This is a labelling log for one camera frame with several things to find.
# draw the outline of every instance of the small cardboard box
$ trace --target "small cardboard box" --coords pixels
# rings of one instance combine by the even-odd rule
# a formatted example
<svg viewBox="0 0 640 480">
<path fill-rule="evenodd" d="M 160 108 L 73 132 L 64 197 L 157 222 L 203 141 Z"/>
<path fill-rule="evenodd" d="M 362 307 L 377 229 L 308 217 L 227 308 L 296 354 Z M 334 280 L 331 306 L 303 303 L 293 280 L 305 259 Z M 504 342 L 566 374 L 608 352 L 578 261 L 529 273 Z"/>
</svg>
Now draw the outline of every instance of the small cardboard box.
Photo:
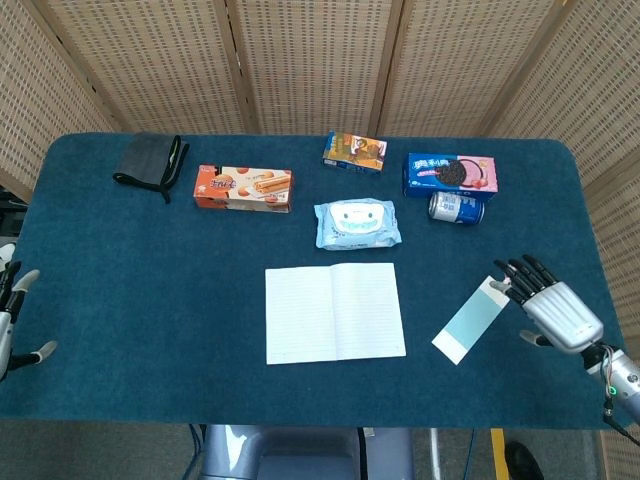
<svg viewBox="0 0 640 480">
<path fill-rule="evenodd" d="M 380 173 L 387 142 L 350 133 L 329 132 L 322 161 L 325 165 L 365 173 Z"/>
<path fill-rule="evenodd" d="M 492 157 L 410 153 L 402 169 L 402 184 L 407 197 L 451 192 L 487 201 L 498 192 Z"/>
<path fill-rule="evenodd" d="M 199 207 L 289 213 L 291 170 L 200 165 L 193 198 Z"/>
</svg>

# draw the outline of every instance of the blue tablecloth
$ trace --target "blue tablecloth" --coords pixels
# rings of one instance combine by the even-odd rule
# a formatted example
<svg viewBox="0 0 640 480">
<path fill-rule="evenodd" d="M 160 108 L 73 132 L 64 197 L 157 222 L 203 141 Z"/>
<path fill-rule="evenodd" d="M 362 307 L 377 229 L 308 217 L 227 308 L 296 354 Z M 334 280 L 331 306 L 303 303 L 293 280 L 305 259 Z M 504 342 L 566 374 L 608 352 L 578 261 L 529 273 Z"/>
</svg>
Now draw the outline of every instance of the blue tablecloth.
<svg viewBox="0 0 640 480">
<path fill-rule="evenodd" d="M 42 271 L 16 351 L 47 362 L 0 385 L 7 417 L 281 425 L 600 427 L 602 388 L 579 356 L 529 346 L 509 305 L 459 366 L 431 345 L 495 258 L 531 253 L 621 343 L 571 153 L 550 140 L 389 138 L 381 176 L 321 164 L 325 137 L 186 136 L 172 203 L 116 184 L 129 134 L 62 137 L 49 150 L 16 257 Z M 404 198 L 409 152 L 493 156 L 500 192 L 483 222 L 429 219 Z M 206 210 L 200 164 L 291 168 L 293 212 Z M 313 205 L 393 200 L 403 243 L 327 252 Z M 393 262 L 407 356 L 267 366 L 264 269 Z"/>
</svg>

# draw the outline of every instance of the robotic hand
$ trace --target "robotic hand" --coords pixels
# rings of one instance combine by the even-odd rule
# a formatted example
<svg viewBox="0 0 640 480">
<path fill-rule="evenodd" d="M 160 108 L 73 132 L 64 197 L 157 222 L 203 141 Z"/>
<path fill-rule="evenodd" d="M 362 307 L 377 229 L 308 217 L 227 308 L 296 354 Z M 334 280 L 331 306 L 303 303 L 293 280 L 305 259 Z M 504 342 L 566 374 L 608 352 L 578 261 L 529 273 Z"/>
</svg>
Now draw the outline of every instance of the robotic hand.
<svg viewBox="0 0 640 480">
<path fill-rule="evenodd" d="M 13 262 L 0 272 L 0 381 L 4 380 L 10 370 L 42 362 L 57 346 L 56 342 L 50 341 L 35 352 L 13 355 L 13 331 L 22 302 L 31 284 L 40 275 L 38 270 L 31 270 L 12 288 L 18 270 L 20 270 L 20 262 Z"/>
<path fill-rule="evenodd" d="M 510 283 L 491 282 L 491 287 L 518 303 L 541 334 L 523 330 L 520 336 L 539 347 L 552 346 L 568 353 L 579 353 L 589 375 L 605 386 L 603 420 L 640 446 L 635 438 L 613 419 L 613 400 L 640 424 L 640 367 L 619 348 L 600 341 L 603 325 L 598 317 L 564 282 L 556 280 L 547 268 L 530 255 L 529 264 L 510 259 L 495 265 Z"/>
</svg>

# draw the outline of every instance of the notebook page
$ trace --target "notebook page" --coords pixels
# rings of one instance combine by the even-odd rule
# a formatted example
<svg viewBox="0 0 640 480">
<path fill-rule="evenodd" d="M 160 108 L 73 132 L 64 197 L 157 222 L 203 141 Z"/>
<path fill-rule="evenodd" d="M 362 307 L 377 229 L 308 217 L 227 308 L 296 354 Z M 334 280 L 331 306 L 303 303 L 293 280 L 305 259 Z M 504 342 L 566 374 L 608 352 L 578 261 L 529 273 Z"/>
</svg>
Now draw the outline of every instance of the notebook page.
<svg viewBox="0 0 640 480">
<path fill-rule="evenodd" d="M 267 364 L 337 360 L 328 267 L 265 270 Z"/>
<path fill-rule="evenodd" d="M 393 263 L 331 267 L 338 360 L 406 355 Z"/>
</svg>

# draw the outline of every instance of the blue can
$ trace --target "blue can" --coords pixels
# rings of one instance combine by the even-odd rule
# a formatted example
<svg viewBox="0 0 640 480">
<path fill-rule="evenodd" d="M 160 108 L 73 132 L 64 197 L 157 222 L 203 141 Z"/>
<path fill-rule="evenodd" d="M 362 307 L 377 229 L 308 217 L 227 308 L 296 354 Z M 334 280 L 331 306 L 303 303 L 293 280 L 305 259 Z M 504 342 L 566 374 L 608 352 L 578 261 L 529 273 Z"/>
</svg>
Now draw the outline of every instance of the blue can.
<svg viewBox="0 0 640 480">
<path fill-rule="evenodd" d="M 429 201 L 429 215 L 435 220 L 476 225 L 484 216 L 484 204 L 455 193 L 435 192 Z"/>
</svg>

